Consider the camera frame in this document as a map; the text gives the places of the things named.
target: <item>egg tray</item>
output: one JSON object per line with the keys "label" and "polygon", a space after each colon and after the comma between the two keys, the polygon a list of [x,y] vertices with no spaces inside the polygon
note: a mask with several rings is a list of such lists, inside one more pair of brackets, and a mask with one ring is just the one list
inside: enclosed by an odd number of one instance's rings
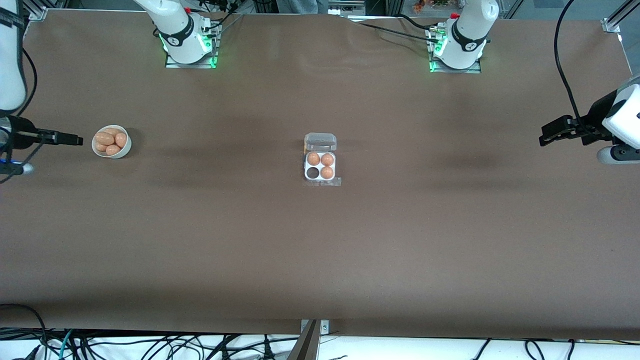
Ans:
{"label": "egg tray", "polygon": [[[318,156],[320,158],[322,158],[322,156],[325,155],[325,154],[330,154],[331,156],[333,156],[333,164],[331,164],[329,166],[333,170],[333,176],[331,176],[328,179],[323,178],[322,175],[321,175],[322,169],[324,167],[322,162],[320,162],[318,165],[311,165],[307,161],[309,154],[312,154],[313,152],[318,154]],[[308,153],[305,154],[304,163],[305,163],[304,175],[305,175],[305,179],[307,180],[307,184],[311,184],[311,185],[314,185],[314,186],[340,186],[342,184],[342,178],[341,177],[337,177],[335,175],[336,157],[335,157],[334,153],[332,153],[332,152],[320,152],[320,151],[308,152]],[[309,169],[311,169],[311,168],[316,168],[317,169],[317,171],[318,171],[317,177],[310,177],[309,176]]]}

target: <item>blue cable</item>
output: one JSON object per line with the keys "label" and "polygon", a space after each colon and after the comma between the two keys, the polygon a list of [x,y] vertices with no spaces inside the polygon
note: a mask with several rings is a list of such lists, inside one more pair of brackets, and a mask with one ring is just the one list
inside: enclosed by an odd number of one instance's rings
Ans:
{"label": "blue cable", "polygon": [[62,345],[60,345],[60,354],[58,355],[58,360],[62,360],[65,358],[65,346],[67,345],[67,342],[69,341],[69,336],[71,336],[71,332],[73,331],[73,329],[69,330],[69,332],[67,333],[67,335],[65,335],[65,338],[62,339]]}

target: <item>clear plastic egg carton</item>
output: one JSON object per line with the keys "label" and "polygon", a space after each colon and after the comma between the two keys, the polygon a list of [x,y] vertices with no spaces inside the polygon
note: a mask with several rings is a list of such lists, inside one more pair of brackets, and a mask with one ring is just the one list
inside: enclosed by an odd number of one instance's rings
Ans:
{"label": "clear plastic egg carton", "polygon": [[337,139],[330,133],[305,135],[304,176],[313,186],[340,186],[342,178],[335,175],[337,158],[333,153]]}

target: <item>brown table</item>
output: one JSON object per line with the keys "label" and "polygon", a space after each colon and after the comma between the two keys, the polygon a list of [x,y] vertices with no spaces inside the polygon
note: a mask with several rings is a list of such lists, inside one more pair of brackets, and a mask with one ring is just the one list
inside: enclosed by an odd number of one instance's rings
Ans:
{"label": "brown table", "polygon": [[[145,13],[50,11],[25,116],[89,141],[120,124],[133,148],[44,147],[0,188],[0,300],[52,327],[637,337],[640,168],[539,147],[570,112],[554,26],[499,20],[460,75],[340,17],[246,16],[217,69],[179,70]],[[596,21],[566,23],[561,57],[585,112],[630,76]],[[337,136],[341,187],[304,185],[312,131]]]}

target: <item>white bowl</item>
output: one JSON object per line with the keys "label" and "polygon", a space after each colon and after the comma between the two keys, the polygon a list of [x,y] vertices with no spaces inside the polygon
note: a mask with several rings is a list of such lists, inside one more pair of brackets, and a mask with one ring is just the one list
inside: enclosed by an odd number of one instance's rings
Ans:
{"label": "white bowl", "polygon": [[127,132],[127,130],[124,127],[118,126],[118,125],[105,126],[102,129],[98,130],[97,133],[99,133],[101,131],[104,131],[105,129],[109,129],[110,127],[112,127],[113,129],[118,129],[121,132],[125,133],[125,135],[127,135],[127,142],[124,144],[124,147],[122,148],[122,150],[116,152],[114,155],[107,156],[106,152],[98,151],[95,148],[95,135],[91,139],[91,148],[93,149],[93,152],[95,152],[95,154],[97,156],[100,156],[101,158],[120,159],[122,156],[125,156],[129,152],[129,150],[131,150],[131,137],[129,136],[129,133]]}

